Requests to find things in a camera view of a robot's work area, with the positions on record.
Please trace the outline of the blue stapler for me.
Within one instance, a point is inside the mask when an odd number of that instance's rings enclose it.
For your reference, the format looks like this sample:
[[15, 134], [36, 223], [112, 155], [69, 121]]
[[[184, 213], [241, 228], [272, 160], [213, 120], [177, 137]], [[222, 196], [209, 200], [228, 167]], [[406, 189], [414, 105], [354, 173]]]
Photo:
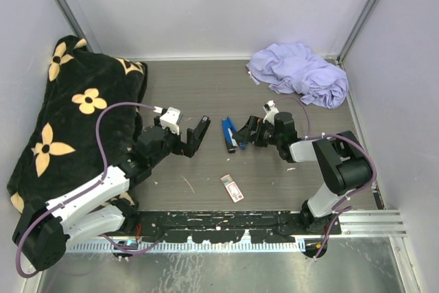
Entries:
[[233, 121], [230, 117], [227, 117], [222, 120], [222, 131], [224, 135], [224, 141], [226, 145], [227, 152], [229, 154], [235, 153], [236, 149], [239, 148], [241, 150], [245, 150], [246, 146], [244, 143], [238, 143], [233, 138], [233, 135], [237, 132]]

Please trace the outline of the black stapler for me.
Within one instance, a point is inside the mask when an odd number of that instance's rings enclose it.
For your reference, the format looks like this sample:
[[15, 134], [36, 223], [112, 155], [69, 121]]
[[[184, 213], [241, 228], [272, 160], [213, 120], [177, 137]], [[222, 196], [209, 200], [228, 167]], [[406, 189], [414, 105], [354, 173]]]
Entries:
[[207, 116], [203, 116], [203, 118], [201, 118], [198, 125], [193, 130], [193, 150], [195, 152], [199, 149], [204, 139], [204, 136], [209, 129], [210, 123], [210, 118]]

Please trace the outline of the red white staple box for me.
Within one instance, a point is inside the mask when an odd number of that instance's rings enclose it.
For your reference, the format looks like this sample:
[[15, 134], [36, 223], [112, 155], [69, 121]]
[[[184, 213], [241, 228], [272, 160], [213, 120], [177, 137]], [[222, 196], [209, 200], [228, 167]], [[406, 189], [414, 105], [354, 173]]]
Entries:
[[234, 203], [244, 199], [244, 195], [230, 174], [221, 177], [220, 181], [224, 185], [228, 195]]

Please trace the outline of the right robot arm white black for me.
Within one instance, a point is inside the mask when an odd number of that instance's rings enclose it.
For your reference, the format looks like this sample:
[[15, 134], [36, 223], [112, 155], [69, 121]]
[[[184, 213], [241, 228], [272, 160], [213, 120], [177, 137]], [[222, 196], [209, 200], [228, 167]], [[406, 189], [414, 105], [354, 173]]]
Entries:
[[232, 133], [240, 144], [259, 148], [274, 145], [288, 163], [316, 162], [323, 184], [304, 201], [298, 225], [315, 234], [351, 195], [371, 184], [377, 175], [372, 160], [351, 131], [300, 138], [291, 113], [279, 112], [265, 118], [251, 116], [243, 128]]

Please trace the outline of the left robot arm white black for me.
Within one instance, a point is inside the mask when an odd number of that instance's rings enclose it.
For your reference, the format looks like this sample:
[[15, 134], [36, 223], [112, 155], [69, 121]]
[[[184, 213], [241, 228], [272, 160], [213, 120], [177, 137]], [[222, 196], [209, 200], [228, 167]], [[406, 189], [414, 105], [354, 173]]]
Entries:
[[137, 205], [118, 196], [150, 177], [168, 155], [191, 158], [205, 132], [190, 128], [182, 141], [169, 128], [148, 126], [133, 149], [96, 178], [58, 198], [28, 202], [12, 236], [16, 261], [26, 256], [36, 271], [43, 271], [82, 240], [114, 232], [131, 235], [137, 229]]

